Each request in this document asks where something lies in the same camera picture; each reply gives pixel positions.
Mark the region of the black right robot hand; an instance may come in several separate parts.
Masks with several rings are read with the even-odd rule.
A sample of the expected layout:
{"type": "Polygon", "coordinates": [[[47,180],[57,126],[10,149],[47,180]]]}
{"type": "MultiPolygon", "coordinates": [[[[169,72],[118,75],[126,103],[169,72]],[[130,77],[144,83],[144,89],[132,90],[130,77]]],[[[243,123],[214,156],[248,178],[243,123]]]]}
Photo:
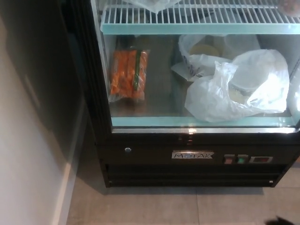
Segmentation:
{"type": "Polygon", "coordinates": [[[279,216],[276,216],[276,218],[266,220],[264,224],[265,225],[294,225],[293,222],[279,216]]]}

